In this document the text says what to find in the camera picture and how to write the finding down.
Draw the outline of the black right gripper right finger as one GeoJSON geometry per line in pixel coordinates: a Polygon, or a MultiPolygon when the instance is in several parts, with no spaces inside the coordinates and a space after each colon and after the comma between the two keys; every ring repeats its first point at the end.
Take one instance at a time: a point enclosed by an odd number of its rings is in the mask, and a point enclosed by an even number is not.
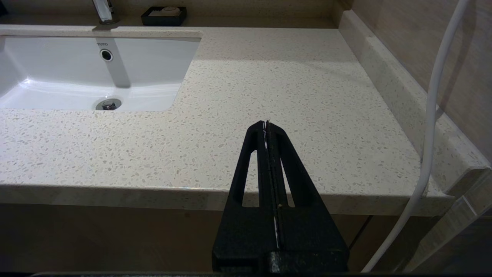
{"type": "Polygon", "coordinates": [[[266,124],[275,194],[277,249],[273,274],[347,272],[349,250],[286,132],[266,124]]]}

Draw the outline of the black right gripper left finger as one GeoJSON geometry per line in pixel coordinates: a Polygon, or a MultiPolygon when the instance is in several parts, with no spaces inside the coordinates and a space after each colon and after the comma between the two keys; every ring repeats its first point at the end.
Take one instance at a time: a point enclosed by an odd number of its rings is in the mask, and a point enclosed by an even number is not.
{"type": "Polygon", "coordinates": [[[220,226],[212,249],[215,272],[261,272],[267,254],[277,249],[274,193],[265,147],[265,122],[251,125],[245,135],[220,226]],[[244,207],[251,154],[257,154],[258,207],[244,207]]]}

